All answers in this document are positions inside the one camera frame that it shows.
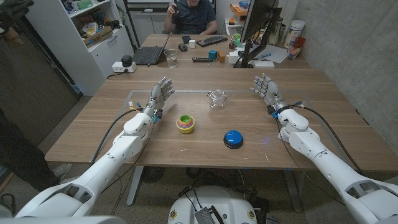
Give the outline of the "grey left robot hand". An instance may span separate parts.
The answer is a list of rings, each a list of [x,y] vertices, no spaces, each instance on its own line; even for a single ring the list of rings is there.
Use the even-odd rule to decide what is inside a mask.
[[[172,80],[163,77],[163,79],[153,86],[147,104],[142,112],[153,118],[156,112],[163,108],[166,100],[174,93],[172,88]]]

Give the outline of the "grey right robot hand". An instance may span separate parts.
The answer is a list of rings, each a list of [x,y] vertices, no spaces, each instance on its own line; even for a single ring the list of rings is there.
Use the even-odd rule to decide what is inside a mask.
[[[250,90],[264,100],[269,114],[279,114],[289,108],[280,94],[277,84],[265,73],[262,74],[262,78],[254,78],[254,86]]]

